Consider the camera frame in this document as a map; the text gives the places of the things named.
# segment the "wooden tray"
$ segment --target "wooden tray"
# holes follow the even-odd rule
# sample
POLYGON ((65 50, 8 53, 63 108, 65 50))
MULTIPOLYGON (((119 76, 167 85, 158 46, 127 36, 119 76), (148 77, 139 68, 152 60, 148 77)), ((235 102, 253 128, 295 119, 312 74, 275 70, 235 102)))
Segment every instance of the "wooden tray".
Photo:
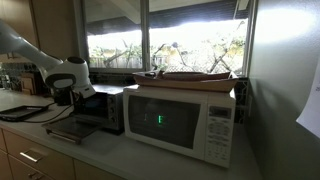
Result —
POLYGON ((221 74, 201 74, 186 73, 183 78, 182 72, 177 72, 176 76, 166 77, 163 72, 137 72, 133 73, 133 78, 136 83, 142 86, 164 87, 164 88, 177 88, 177 89, 190 89, 201 91, 215 91, 229 93, 238 81, 238 76, 233 72, 221 74))

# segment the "wall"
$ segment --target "wall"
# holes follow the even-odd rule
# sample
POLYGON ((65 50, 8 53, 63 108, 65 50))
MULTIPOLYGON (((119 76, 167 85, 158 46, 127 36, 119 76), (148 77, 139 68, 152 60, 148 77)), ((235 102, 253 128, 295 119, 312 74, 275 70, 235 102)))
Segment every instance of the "wall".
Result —
POLYGON ((296 119, 320 55, 319 0, 260 0, 245 122, 266 180, 319 180, 320 139, 296 119))

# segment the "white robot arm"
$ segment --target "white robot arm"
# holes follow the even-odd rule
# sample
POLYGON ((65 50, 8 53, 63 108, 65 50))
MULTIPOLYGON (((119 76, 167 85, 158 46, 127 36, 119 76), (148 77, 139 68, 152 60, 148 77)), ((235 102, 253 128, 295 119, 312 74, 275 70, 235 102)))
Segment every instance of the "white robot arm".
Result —
POLYGON ((9 52, 16 52, 33 62, 50 88, 71 88, 83 98, 95 94, 85 60, 69 57, 62 61, 49 56, 27 42, 0 19, 0 54, 9 52))

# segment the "kitchen counter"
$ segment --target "kitchen counter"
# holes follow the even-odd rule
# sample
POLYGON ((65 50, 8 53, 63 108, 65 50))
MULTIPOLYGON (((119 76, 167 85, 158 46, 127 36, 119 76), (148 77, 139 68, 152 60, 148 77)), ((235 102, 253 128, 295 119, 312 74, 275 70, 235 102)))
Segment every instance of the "kitchen counter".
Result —
MULTIPOLYGON (((20 105, 48 105, 53 100, 0 90, 0 102, 2 111, 20 105)), ((28 120, 46 120, 64 108, 66 106, 52 105, 48 111, 28 120)), ((48 135, 41 124, 0 121, 0 128, 126 179, 262 179, 245 130, 240 124, 234 127, 229 169, 129 139, 124 133, 116 136, 96 131, 83 139, 80 145, 76 145, 48 135)))

